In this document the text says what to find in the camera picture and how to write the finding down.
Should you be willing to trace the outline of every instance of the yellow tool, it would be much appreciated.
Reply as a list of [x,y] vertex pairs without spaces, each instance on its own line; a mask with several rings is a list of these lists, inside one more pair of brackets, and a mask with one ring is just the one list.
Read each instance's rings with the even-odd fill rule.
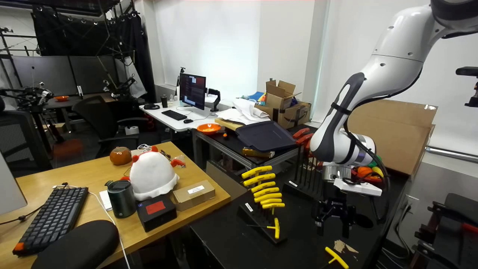
[[267,166],[261,166],[261,167],[256,167],[254,169],[251,169],[245,173],[242,173],[242,178],[243,179],[246,179],[250,176],[258,176],[259,173],[262,173],[262,172],[267,172],[267,171],[272,171],[272,166],[270,165],[267,165]]
[[265,174],[265,175],[260,175],[260,176],[245,180],[242,184],[244,185],[244,187],[247,187],[247,186],[252,185],[254,183],[258,183],[258,182],[261,182],[263,180],[269,180],[269,179],[274,179],[274,178],[275,178],[274,173]]
[[348,265],[347,263],[344,262],[344,260],[342,260],[341,257],[339,257],[339,255],[337,255],[337,253],[335,253],[333,250],[331,250],[329,247],[326,247],[326,251],[332,255],[332,257],[334,257],[333,259],[330,260],[330,262],[328,262],[326,265],[324,265],[322,268],[325,268],[327,267],[329,264],[333,263],[334,261],[338,261],[340,263],[340,265],[344,268],[344,269],[348,269]]
[[267,203],[273,203],[273,202],[282,202],[282,199],[281,198],[271,198],[271,199],[263,200],[263,201],[261,201],[261,205],[267,204]]
[[276,207],[285,207],[285,203],[283,203],[283,202],[273,202],[273,203],[267,203],[267,204],[262,205],[263,209],[272,208],[272,215],[274,215],[274,209]]
[[275,230],[274,238],[279,239],[279,235],[281,234],[281,228],[279,226],[279,219],[274,218],[274,225],[275,226],[259,226],[259,225],[248,225],[252,227],[262,227],[262,228],[267,228],[267,229],[272,229]]
[[267,200],[267,199],[270,199],[270,198],[282,198],[282,193],[279,192],[279,193],[265,194],[265,195],[262,195],[260,197],[254,198],[254,202],[260,202],[260,201]]
[[273,187],[273,186],[275,186],[275,181],[269,181],[269,182],[262,183],[261,185],[257,185],[256,187],[252,188],[251,192],[255,193],[256,191],[260,191],[264,188]]
[[264,194],[273,193],[273,192],[279,192],[279,188],[274,187],[274,188],[263,189],[261,191],[256,192],[254,194],[254,198],[257,198],[257,197],[262,196]]

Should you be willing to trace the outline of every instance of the wall outlet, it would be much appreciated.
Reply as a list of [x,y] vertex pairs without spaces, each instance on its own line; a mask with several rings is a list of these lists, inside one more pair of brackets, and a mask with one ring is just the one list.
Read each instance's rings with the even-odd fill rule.
[[410,196],[408,194],[406,195],[406,197],[408,205],[411,205],[412,207],[409,212],[415,214],[418,208],[418,204],[420,203],[420,199]]

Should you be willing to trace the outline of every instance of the keyboard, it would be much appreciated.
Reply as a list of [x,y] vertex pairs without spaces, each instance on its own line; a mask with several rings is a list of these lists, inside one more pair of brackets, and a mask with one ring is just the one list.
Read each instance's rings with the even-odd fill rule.
[[88,188],[54,189],[13,249],[18,256],[36,254],[75,226]]
[[185,115],[182,115],[176,111],[172,111],[172,110],[166,110],[164,112],[162,112],[164,115],[170,117],[170,118],[173,118],[177,121],[182,121],[182,120],[185,120],[187,119],[187,117]]

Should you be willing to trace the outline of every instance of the red sticker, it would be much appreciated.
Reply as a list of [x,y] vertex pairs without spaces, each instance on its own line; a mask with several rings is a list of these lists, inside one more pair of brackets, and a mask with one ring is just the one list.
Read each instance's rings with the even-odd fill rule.
[[150,204],[150,205],[146,206],[146,212],[148,213],[148,215],[151,215],[151,214],[156,213],[158,211],[161,211],[165,208],[166,207],[164,206],[163,201],[159,201],[159,202],[156,202],[154,204]]

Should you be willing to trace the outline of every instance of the plush toy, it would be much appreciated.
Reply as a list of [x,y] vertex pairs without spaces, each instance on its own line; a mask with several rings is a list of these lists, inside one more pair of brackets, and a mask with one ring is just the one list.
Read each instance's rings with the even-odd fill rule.
[[151,151],[133,156],[130,176],[122,179],[131,181],[134,197],[143,201],[171,191],[179,176],[169,160],[152,146]]

